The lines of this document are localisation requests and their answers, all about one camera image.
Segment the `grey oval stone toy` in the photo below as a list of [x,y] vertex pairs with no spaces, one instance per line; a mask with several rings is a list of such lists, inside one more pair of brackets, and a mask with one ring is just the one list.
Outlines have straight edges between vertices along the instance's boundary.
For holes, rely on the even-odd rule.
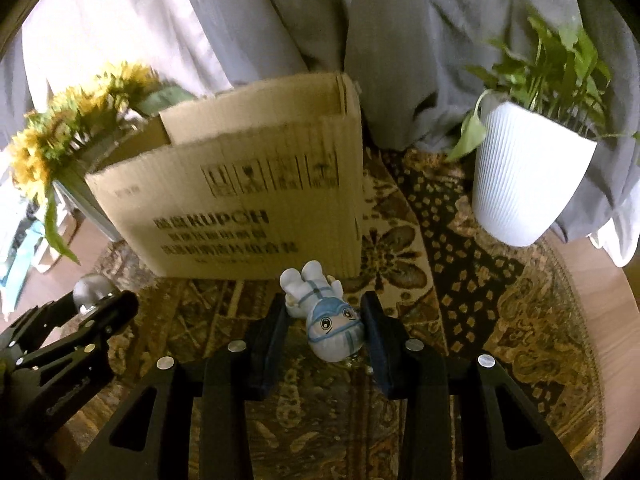
[[86,274],[74,286],[73,302],[81,315],[92,312],[98,303],[119,292],[118,287],[102,274]]

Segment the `white blue astronaut figurine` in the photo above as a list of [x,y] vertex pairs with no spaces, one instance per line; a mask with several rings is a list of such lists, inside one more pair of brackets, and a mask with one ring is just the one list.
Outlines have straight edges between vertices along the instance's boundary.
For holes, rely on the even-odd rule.
[[363,324],[356,309],[344,299],[340,280],[327,276],[317,260],[302,270],[286,269],[279,278],[288,315],[305,321],[311,351],[324,362],[346,360],[364,344]]

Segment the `patterned brown rug cloth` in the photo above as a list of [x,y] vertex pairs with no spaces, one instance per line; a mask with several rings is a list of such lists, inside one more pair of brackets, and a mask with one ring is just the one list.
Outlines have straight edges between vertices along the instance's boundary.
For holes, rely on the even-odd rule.
[[[596,357],[570,274],[548,238],[513,248],[486,234],[471,210],[465,166],[415,150],[364,154],[370,214],[360,274],[345,284],[356,304],[372,290],[408,334],[445,356],[495,356],[587,479],[602,469],[603,408]],[[164,354],[211,356],[261,318],[273,281],[157,278],[125,243],[96,272],[135,292],[137,316],[108,348],[115,378],[67,424],[85,450]],[[246,408],[258,479],[395,479],[409,416],[387,400],[367,360],[329,364],[288,329],[276,381]]]

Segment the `grey ribbed vase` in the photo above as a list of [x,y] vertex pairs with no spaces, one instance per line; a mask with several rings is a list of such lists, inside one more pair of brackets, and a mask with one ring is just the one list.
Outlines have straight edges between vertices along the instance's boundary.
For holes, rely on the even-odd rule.
[[90,190],[86,175],[96,162],[109,151],[115,141],[111,138],[91,141],[72,156],[58,170],[54,186],[62,196],[90,220],[111,242],[122,237]]

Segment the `white ribbed plant pot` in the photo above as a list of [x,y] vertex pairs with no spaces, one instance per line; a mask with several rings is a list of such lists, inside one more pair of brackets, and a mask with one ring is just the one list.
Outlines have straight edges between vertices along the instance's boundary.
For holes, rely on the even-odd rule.
[[480,104],[480,121],[487,134],[476,150],[475,219],[496,240],[527,247],[573,197],[597,143],[494,94]]

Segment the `brown cardboard box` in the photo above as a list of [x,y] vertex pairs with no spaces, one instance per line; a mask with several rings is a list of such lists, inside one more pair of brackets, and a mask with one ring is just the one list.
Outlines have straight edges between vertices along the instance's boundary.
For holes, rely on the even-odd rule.
[[163,110],[89,170],[94,197],[163,278],[360,270],[363,152],[343,73],[254,82]]

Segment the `yellow sunflower bouquet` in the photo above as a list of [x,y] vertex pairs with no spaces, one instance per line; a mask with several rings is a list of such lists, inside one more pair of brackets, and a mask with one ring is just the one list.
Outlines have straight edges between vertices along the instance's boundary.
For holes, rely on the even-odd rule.
[[161,110],[195,98],[149,65],[108,63],[90,81],[55,93],[42,112],[25,115],[25,128],[8,146],[12,183],[44,209],[44,238],[52,249],[78,260],[56,225],[54,184],[63,170],[109,134],[134,130]]

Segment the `green potted plant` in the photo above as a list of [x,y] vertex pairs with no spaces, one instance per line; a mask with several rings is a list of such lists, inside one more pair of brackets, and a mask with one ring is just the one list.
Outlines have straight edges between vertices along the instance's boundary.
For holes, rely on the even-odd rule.
[[532,56],[491,38],[487,43],[501,52],[501,60],[489,68],[465,66],[483,83],[483,91],[465,114],[458,142],[446,161],[468,156],[485,141],[488,128],[480,120],[480,106],[490,96],[549,119],[587,140],[629,138],[638,143],[638,131],[615,130],[610,114],[614,90],[623,82],[637,88],[639,78],[609,66],[584,26],[554,27],[534,8],[528,10],[527,21],[536,35]]

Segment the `grey draped blanket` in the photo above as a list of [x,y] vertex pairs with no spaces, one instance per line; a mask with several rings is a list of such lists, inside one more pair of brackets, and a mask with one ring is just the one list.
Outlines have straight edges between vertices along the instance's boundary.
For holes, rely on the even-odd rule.
[[589,236],[617,264],[639,240],[639,44],[611,0],[36,0],[1,55],[1,137],[51,93],[106,63],[142,62],[193,94],[301,72],[340,70],[360,85],[381,148],[446,148],[482,86],[492,38],[532,50],[530,10],[579,25],[611,69],[600,144],[553,229]]

